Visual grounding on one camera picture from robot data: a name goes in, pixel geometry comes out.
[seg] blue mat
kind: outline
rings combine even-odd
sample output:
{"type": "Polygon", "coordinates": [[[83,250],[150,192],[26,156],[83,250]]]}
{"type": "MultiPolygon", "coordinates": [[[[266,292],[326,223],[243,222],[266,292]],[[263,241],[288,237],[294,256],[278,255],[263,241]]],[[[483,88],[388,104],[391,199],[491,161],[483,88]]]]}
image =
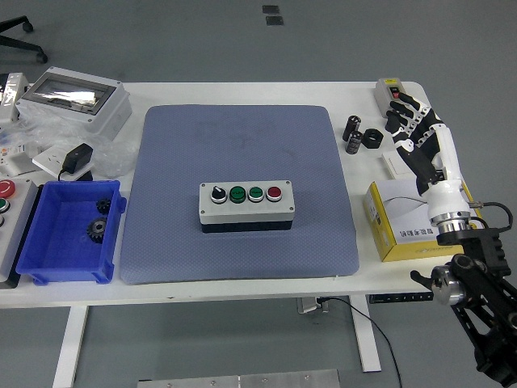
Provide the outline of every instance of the blue mat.
{"type": "Polygon", "coordinates": [[[124,282],[347,276],[359,269],[355,227],[325,108],[151,108],[132,184],[124,282]],[[204,234],[202,182],[292,181],[290,230],[204,234]]]}

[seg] red button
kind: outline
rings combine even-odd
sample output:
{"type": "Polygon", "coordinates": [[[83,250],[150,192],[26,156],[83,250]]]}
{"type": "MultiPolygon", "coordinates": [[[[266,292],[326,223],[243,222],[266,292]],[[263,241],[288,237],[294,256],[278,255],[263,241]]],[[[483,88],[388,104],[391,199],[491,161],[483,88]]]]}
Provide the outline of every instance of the red button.
{"type": "Polygon", "coordinates": [[[282,199],[282,190],[276,186],[271,186],[267,189],[266,193],[267,199],[271,202],[278,202],[282,199]]]}
{"type": "Polygon", "coordinates": [[[15,183],[12,180],[0,180],[0,198],[9,198],[15,191],[15,183]]]}

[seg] white table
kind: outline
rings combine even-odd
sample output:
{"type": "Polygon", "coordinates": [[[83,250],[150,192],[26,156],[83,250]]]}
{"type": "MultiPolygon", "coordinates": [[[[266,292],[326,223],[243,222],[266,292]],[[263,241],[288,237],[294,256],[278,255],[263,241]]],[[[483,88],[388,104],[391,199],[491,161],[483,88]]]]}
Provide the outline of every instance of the white table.
{"type": "MultiPolygon", "coordinates": [[[[77,364],[82,329],[87,307],[163,302],[222,301],[272,297],[314,297],[349,295],[356,307],[368,313],[365,295],[426,291],[410,279],[412,269],[431,273],[435,265],[448,257],[381,263],[372,238],[362,200],[368,186],[375,180],[390,179],[382,153],[393,150],[388,136],[378,150],[359,149],[358,154],[345,152],[342,140],[348,116],[361,117],[361,129],[382,129],[385,119],[380,116],[373,97],[374,82],[275,82],[275,83],[126,83],[131,94],[133,113],[115,141],[140,142],[145,114],[157,105],[175,104],[279,104],[319,105],[327,109],[338,143],[352,217],[357,230],[359,271],[353,276],[322,279],[288,280],[214,280],[152,285],[126,285],[120,279],[120,244],[124,217],[114,256],[115,274],[109,285],[94,282],[51,283],[44,287],[33,285],[23,276],[16,289],[0,290],[0,308],[72,306],[66,329],[60,363],[54,386],[71,386],[77,364]]],[[[427,101],[421,86],[404,82],[407,92],[427,101]]],[[[28,176],[36,184],[50,178],[44,172],[28,176]]],[[[121,192],[129,198],[132,173],[120,178],[121,192]]],[[[359,350],[365,371],[380,370],[372,327],[365,318],[354,313],[359,350]]]]}

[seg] chair wheel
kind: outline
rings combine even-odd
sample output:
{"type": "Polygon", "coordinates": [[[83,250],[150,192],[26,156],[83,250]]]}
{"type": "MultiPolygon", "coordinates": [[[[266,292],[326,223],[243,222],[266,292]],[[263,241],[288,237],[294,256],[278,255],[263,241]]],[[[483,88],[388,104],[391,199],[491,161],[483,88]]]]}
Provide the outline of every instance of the chair wheel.
{"type": "Polygon", "coordinates": [[[33,32],[34,27],[29,22],[23,22],[22,28],[25,32],[33,32]]]}
{"type": "Polygon", "coordinates": [[[37,53],[36,54],[36,61],[38,63],[47,63],[48,62],[48,57],[43,54],[43,53],[37,53]]]}

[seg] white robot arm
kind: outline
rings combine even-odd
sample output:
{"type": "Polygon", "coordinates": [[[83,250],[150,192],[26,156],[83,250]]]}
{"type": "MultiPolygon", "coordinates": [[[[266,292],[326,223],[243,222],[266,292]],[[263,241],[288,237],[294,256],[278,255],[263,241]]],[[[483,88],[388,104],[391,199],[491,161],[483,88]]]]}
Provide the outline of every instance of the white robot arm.
{"type": "Polygon", "coordinates": [[[461,195],[462,177],[451,131],[431,107],[400,93],[403,103],[392,101],[386,112],[386,130],[398,153],[417,176],[420,195],[429,206],[431,224],[437,226],[440,245],[461,245],[463,255],[435,267],[430,278],[411,272],[411,278],[449,304],[474,346],[477,370],[502,386],[517,382],[517,289],[504,276],[511,271],[499,233],[509,226],[473,229],[470,203],[461,195]],[[466,310],[488,328],[481,334],[466,310]]]}

